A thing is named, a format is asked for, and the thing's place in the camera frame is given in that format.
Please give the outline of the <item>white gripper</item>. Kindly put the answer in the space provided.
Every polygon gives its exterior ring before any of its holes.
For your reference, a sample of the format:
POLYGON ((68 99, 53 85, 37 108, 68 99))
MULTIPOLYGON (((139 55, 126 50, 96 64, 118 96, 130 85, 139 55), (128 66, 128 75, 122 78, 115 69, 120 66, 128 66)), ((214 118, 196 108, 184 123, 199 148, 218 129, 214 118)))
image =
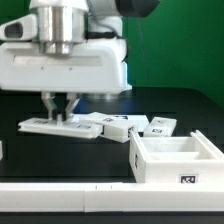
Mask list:
POLYGON ((67 56, 46 55, 32 42, 0 45, 0 88, 42 92, 50 120, 56 119, 55 94, 68 93, 69 120, 80 98, 76 93, 120 93, 128 88, 127 43, 123 39, 89 39, 67 56))

